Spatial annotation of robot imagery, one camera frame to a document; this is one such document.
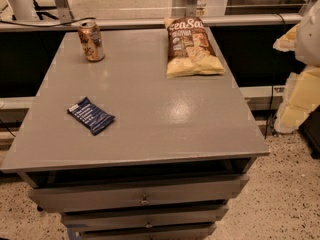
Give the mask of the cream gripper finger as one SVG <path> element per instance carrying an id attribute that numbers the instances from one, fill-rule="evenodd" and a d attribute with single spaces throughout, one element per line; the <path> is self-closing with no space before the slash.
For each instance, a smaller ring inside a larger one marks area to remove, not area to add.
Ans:
<path id="1" fill-rule="evenodd" d="M 295 50 L 296 35 L 297 35 L 298 24 L 294 25 L 289 29 L 284 35 L 278 38 L 274 44 L 273 48 L 281 51 L 288 52 Z"/>
<path id="2" fill-rule="evenodd" d="M 306 66 L 300 74 L 291 73 L 276 113 L 274 129 L 279 133 L 292 133 L 319 105 L 320 68 Z"/>

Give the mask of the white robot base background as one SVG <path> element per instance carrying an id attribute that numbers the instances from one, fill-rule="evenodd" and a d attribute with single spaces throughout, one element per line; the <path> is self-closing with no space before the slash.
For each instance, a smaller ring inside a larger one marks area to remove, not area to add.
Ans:
<path id="1" fill-rule="evenodd" d="M 33 0 L 7 0 L 17 20 L 35 21 L 38 15 L 34 8 Z"/>

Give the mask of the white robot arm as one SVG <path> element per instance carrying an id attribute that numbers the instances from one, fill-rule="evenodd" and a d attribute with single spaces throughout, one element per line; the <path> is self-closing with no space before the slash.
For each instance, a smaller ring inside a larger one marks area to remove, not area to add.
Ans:
<path id="1" fill-rule="evenodd" d="M 295 59 L 306 65 L 301 73 L 289 75 L 276 113 L 275 130 L 287 134 L 297 130 L 320 105 L 320 0 L 275 41 L 273 48 L 293 51 Z"/>

